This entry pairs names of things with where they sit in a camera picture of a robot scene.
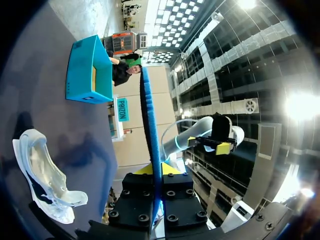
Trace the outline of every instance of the gray floor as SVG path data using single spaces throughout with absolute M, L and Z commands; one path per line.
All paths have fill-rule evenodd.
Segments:
M 74 222 L 58 223 L 74 237 L 75 229 L 89 229 L 89 220 L 101 221 L 117 172 L 106 106 L 65 99 L 69 55 L 76 41 L 70 31 L 77 38 L 97 34 L 90 26 L 96 26 L 103 17 L 99 13 L 89 19 L 87 13 L 93 14 L 89 7 L 98 1 L 79 5 L 73 11 L 71 3 L 75 2 L 65 1 L 65 8 L 61 6 L 64 13 L 60 17 L 67 19 L 64 23 L 47 3 L 35 13 L 17 39 L 0 77 L 0 187 L 36 240 L 51 234 L 29 208 L 32 196 L 16 161 L 13 138 L 31 127 L 45 134 L 52 160 L 67 176 L 68 189 L 87 193 L 88 203 L 74 208 Z M 105 21 L 104 27 L 116 19 L 106 16 Z
M 124 30 L 121 0 L 49 0 L 49 4 L 76 40 Z

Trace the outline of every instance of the bolt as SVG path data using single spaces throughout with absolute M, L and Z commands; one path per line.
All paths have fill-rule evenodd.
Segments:
M 179 220 L 179 218 L 176 215 L 171 214 L 166 217 L 166 220 L 170 223 L 176 223 Z
M 274 225 L 272 224 L 272 222 L 268 222 L 266 225 L 265 225 L 265 229 L 267 231 L 270 231 L 274 228 Z
M 166 192 L 166 195 L 167 195 L 168 197 L 174 197 L 174 196 L 176 195 L 176 193 L 175 193 L 174 191 L 167 191 L 167 192 Z
M 145 197 L 148 197 L 148 196 L 150 196 L 150 193 L 148 191 L 143 191 L 142 195 L 145 196 Z
M 258 222 L 262 222 L 263 220 L 265 220 L 265 216 L 263 216 L 261 213 L 258 214 L 255 218 Z
M 187 195 L 189 195 L 189 197 L 192 197 L 192 196 L 194 195 L 194 190 L 193 190 L 193 189 L 187 189 L 187 190 L 185 191 L 185 193 L 186 193 Z
M 130 191 L 129 191 L 129 190 L 123 190 L 122 193 L 123 193 L 124 195 L 129 195 L 129 194 L 130 194 Z
M 116 210 L 109 211 L 108 216 L 109 216 L 109 218 L 115 219 L 115 218 L 119 217 L 119 212 Z
M 198 212 L 196 213 L 196 216 L 197 216 L 197 218 L 200 219 L 200 220 L 206 219 L 206 218 L 207 218 L 207 212 L 204 211 L 204 210 L 198 211 Z
M 139 221 L 140 223 L 148 222 L 149 219 L 150 219 L 149 216 L 148 216 L 148 215 L 145 215 L 145 214 L 141 214 L 141 215 L 139 215 L 139 217 L 138 217 L 138 221 Z

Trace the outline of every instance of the blue foam strip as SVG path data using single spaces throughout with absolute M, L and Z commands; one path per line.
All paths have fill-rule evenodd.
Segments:
M 148 124 L 150 128 L 151 146 L 152 146 L 152 169 L 153 169 L 153 179 L 155 186 L 155 198 L 153 206 L 153 222 L 157 216 L 158 209 L 160 207 L 161 201 L 161 182 L 162 182 L 162 169 L 160 161 L 160 146 L 158 140 L 157 122 L 155 115 L 155 108 L 152 98 L 152 91 L 149 79 L 149 73 L 146 67 L 142 68 L 143 71 L 143 82 L 145 89 L 146 105 L 147 105 L 147 116 Z

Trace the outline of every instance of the yellow panel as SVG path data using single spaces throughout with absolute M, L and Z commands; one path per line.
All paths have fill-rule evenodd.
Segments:
M 134 174 L 150 174 L 152 175 L 154 172 L 152 170 L 152 163 L 150 163 L 148 166 L 145 166 L 144 168 L 141 168 L 140 170 L 136 171 Z
M 92 91 L 96 91 L 96 68 L 92 67 Z
M 169 166 L 166 163 L 162 163 L 162 175 L 168 175 L 168 174 L 181 174 L 180 171 L 173 168 L 172 166 Z
M 195 140 L 195 139 L 196 139 L 196 138 L 195 138 L 194 136 L 189 137 L 188 140 L 187 140 L 187 146 L 190 147 L 190 146 L 191 146 L 191 144 L 190 144 L 191 141 L 192 141 L 192 140 Z
M 229 154 L 230 153 L 230 143 L 223 142 L 216 147 L 216 155 Z

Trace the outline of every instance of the screw hole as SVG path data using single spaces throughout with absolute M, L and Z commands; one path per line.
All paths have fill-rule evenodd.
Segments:
M 166 195 L 169 196 L 169 197 L 173 197 L 173 196 L 176 195 L 176 193 L 174 191 L 167 191 Z

